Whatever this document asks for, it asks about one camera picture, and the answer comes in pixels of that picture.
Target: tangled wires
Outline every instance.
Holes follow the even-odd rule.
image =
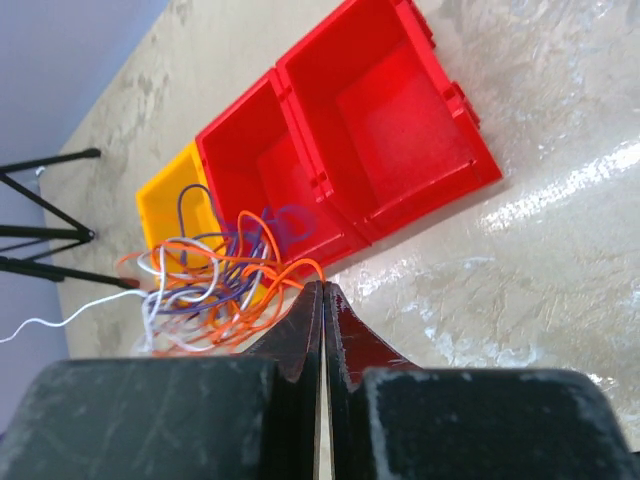
[[[283,225],[283,210],[290,214],[294,207],[276,212],[273,220],[267,218],[268,210],[262,217],[242,211],[235,230],[226,227],[225,232],[185,237],[181,203],[191,188],[203,188],[209,194],[201,185],[183,190],[178,201],[183,236],[118,262],[120,268],[135,259],[155,279],[157,288],[142,302],[144,335],[138,349],[156,356],[207,354],[218,348],[232,351],[285,315],[285,288],[302,288],[293,278],[298,267],[311,265],[324,281],[322,268],[314,260],[283,263],[278,240],[291,244],[305,238],[292,238]],[[280,238],[269,224],[276,226]],[[219,237],[217,247],[203,242],[210,237]],[[273,310],[265,315],[272,303]]]

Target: black metal stand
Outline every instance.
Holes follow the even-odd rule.
[[[59,155],[55,157],[41,158],[38,160],[30,160],[27,162],[13,163],[0,167],[0,182],[8,185],[16,192],[27,197],[32,202],[41,206],[45,210],[48,210],[56,217],[64,220],[69,225],[74,227],[73,229],[65,228],[41,228],[41,227],[24,227],[15,225],[0,225],[0,237],[13,237],[13,238],[32,238],[35,240],[19,243],[10,247],[0,249],[0,253],[15,250],[21,247],[27,247],[32,245],[38,245],[45,243],[48,240],[72,240],[73,242],[64,245],[62,247],[46,250],[44,252],[32,255],[24,259],[7,258],[0,256],[0,271],[18,273],[20,275],[28,275],[31,277],[45,278],[53,282],[61,282],[66,277],[78,278],[80,280],[87,280],[90,282],[105,283],[108,285],[116,285],[121,288],[133,288],[128,282],[117,278],[109,277],[106,275],[98,275],[95,273],[84,272],[81,270],[74,270],[71,268],[63,268],[55,265],[46,265],[37,263],[36,260],[53,255],[54,253],[69,250],[71,248],[89,243],[95,238],[95,232],[82,223],[78,222],[74,218],[70,217],[62,210],[51,205],[39,195],[36,195],[28,188],[20,185],[14,179],[9,177],[9,173],[20,172],[23,170],[29,170],[37,167],[44,167],[47,165],[54,165],[56,163],[64,163],[73,160],[79,160],[81,158],[99,158],[101,152],[97,148],[89,148],[82,152],[71,153],[67,155]]]
[[[240,355],[47,368],[7,430],[0,479],[315,480],[323,356],[335,480],[640,478],[586,376],[420,368],[314,282]]]

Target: electrical wire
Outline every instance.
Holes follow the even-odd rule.
[[[78,317],[78,315],[80,315],[85,310],[87,310],[87,309],[89,309],[91,307],[95,307],[96,305],[100,305],[102,303],[110,302],[111,300],[116,300],[118,298],[125,297],[127,295],[137,295],[139,297],[146,298],[149,295],[149,293],[145,292],[143,290],[127,290],[126,292],[117,293],[115,295],[111,295],[110,297],[105,297],[105,298],[101,298],[99,300],[94,300],[93,302],[87,303],[83,307],[80,307],[76,311],[76,313],[74,313],[69,318],[67,318],[66,320],[64,320],[64,321],[62,321],[60,323],[48,322],[46,320],[42,320],[41,318],[30,318],[29,320],[25,320],[24,322],[22,322],[22,324],[16,329],[16,331],[13,333],[13,335],[11,335],[10,337],[6,337],[6,338],[3,338],[3,339],[0,339],[0,343],[10,342],[11,340],[13,340],[14,338],[16,338],[18,336],[18,334],[22,331],[22,329],[24,327],[26,327],[30,323],[38,323],[40,325],[44,325],[45,327],[52,327],[52,328],[64,327],[68,323],[71,323],[73,320],[75,320]]]
[[[205,191],[223,231],[186,236],[182,202],[194,188]],[[235,227],[229,228],[216,214],[211,192],[194,184],[180,193],[177,210],[180,236],[169,238],[150,251],[126,255],[116,264],[116,272],[122,277],[125,275],[121,268],[135,261],[141,272],[152,276],[154,288],[129,290],[88,303],[61,323],[29,319],[0,343],[14,339],[30,323],[62,327],[88,308],[133,294],[143,299],[140,308],[144,333],[134,344],[139,353],[177,356],[202,355],[219,348],[234,351],[286,315],[282,311],[285,289],[302,288],[293,277],[296,269],[310,265],[325,280],[322,268],[311,259],[283,262],[281,246],[286,249],[304,241],[315,229],[313,221],[306,221],[310,216],[302,207],[288,205],[273,215],[266,208],[260,216],[242,211]],[[304,227],[302,233],[294,234],[296,229],[289,227],[292,216],[302,219],[298,222]],[[216,237],[221,240],[216,247],[204,243]],[[265,281],[268,287],[260,290]],[[273,312],[266,316],[273,302]]]

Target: orange wire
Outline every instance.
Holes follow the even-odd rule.
[[[166,277],[169,280],[167,283],[168,288],[173,288],[176,286],[188,286],[193,285],[194,283],[211,281],[211,275],[213,274],[213,270],[210,265],[204,267],[188,267],[184,265],[184,263],[181,262],[178,256],[174,255],[170,250],[182,253],[196,254],[218,261],[246,263],[248,265],[246,265],[241,272],[241,275],[244,278],[248,278],[255,272],[261,272],[265,278],[271,280],[271,285],[269,285],[269,287],[267,288],[262,299],[260,299],[253,305],[249,305],[244,311],[240,310],[240,306],[235,300],[229,300],[228,302],[226,302],[224,305],[228,306],[227,313],[230,319],[222,324],[218,324],[217,318],[223,305],[212,306],[208,310],[206,318],[203,321],[203,333],[185,342],[185,344],[195,346],[203,340],[208,340],[210,345],[208,347],[205,347],[208,350],[214,349],[216,347],[227,347],[230,348],[231,351],[233,351],[239,345],[249,340],[256,333],[275,325],[287,314],[287,312],[281,313],[282,306],[284,304],[284,287],[289,286],[297,289],[303,288],[302,284],[291,278],[288,278],[291,275],[295,275],[294,271],[297,268],[302,265],[310,265],[316,270],[316,272],[320,276],[320,279],[323,282],[326,281],[322,267],[320,266],[320,264],[318,264],[318,262],[312,259],[301,259],[289,265],[284,265],[282,263],[282,256],[280,250],[277,247],[275,237],[273,236],[273,233],[271,232],[266,222],[262,220],[262,218],[246,210],[243,210],[238,214],[237,225],[239,241],[237,251],[239,254],[243,251],[244,248],[244,235],[242,228],[242,219],[244,217],[250,217],[263,228],[264,236],[266,237],[264,239],[265,244],[270,249],[270,256],[273,255],[273,257],[275,257],[275,260],[271,260],[268,258],[262,259],[255,257],[228,256],[218,253],[218,251],[221,248],[227,246],[231,242],[231,240],[226,240],[212,251],[205,250],[192,244],[180,243],[179,241],[165,241],[153,248],[150,252],[150,261],[154,269],[160,269],[160,249],[164,247],[164,254],[167,255],[170,259],[179,263],[183,268],[182,275],[191,275],[191,278],[185,279],[177,274],[165,272]],[[120,266],[124,262],[139,255],[141,254],[132,253],[126,255],[118,261],[117,266]],[[260,322],[260,319],[262,318],[266,309],[269,307],[276,296],[278,297],[278,300],[274,312],[269,316],[269,318]],[[156,350],[152,352],[153,355],[175,356],[187,354],[198,356],[206,355],[208,353],[190,351],[176,344],[175,342],[171,343],[172,345],[170,345],[166,350]]]

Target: tripod leg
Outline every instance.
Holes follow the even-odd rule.
[[[89,232],[82,230],[78,231],[70,228],[21,227],[15,225],[0,225],[0,237],[77,240],[79,242],[89,242],[93,238]]]
[[[0,167],[0,173],[14,173],[31,168],[46,167],[56,163],[70,162],[72,160],[80,160],[81,158],[99,158],[102,152],[97,148],[87,148],[82,152],[69,153],[66,155],[56,155],[55,157],[40,158],[38,160],[29,160],[27,162],[12,163]]]
[[[18,248],[24,248],[24,247],[30,247],[32,245],[38,245],[40,243],[44,243],[46,242],[47,239],[46,238],[40,238],[38,240],[30,240],[28,242],[24,242],[24,243],[19,243],[17,245],[11,245],[10,247],[4,247],[4,248],[0,248],[0,253],[2,252],[8,252],[9,250],[15,250]]]
[[[64,245],[62,247],[54,248],[53,250],[47,250],[46,252],[38,253],[36,255],[32,255],[30,257],[25,258],[27,261],[35,262],[36,260],[40,260],[41,258],[48,257],[54,255],[56,253],[64,252],[65,250],[70,250],[75,247],[79,247],[80,245],[84,245],[87,243],[86,241],[78,241],[76,243],[70,243],[69,245]]]
[[[77,220],[71,218],[69,215],[67,215],[66,213],[64,213],[62,210],[60,210],[59,208],[56,208],[55,206],[51,205],[49,202],[47,202],[45,199],[43,199],[41,196],[36,195],[35,193],[33,193],[31,190],[29,190],[28,188],[23,187],[22,185],[20,185],[20,183],[16,182],[14,179],[12,179],[11,177],[9,177],[8,175],[2,173],[2,171],[0,170],[0,182],[5,183],[6,185],[8,185],[9,187],[13,188],[16,192],[24,195],[25,197],[27,197],[29,200],[31,200],[32,202],[35,202],[36,204],[40,205],[42,208],[44,208],[45,210],[50,211],[51,213],[53,213],[56,217],[64,220],[65,222],[67,222],[69,225],[73,225],[74,227],[76,227],[80,232],[85,233],[86,235],[89,236],[88,240],[92,240],[93,237],[95,236],[94,232],[92,230],[90,230],[89,228],[85,227],[83,224],[81,224],[80,222],[78,222]]]
[[[137,281],[133,279],[127,280],[119,277],[100,275],[98,273],[74,270],[73,268],[58,267],[56,265],[47,265],[44,263],[36,263],[1,256],[0,271],[29,275],[31,277],[47,278],[54,282],[62,281],[64,278],[69,277],[77,278],[79,280],[87,280],[89,282],[104,283],[106,285],[115,285],[116,287],[124,288],[126,290],[138,287],[138,285],[135,285]]]

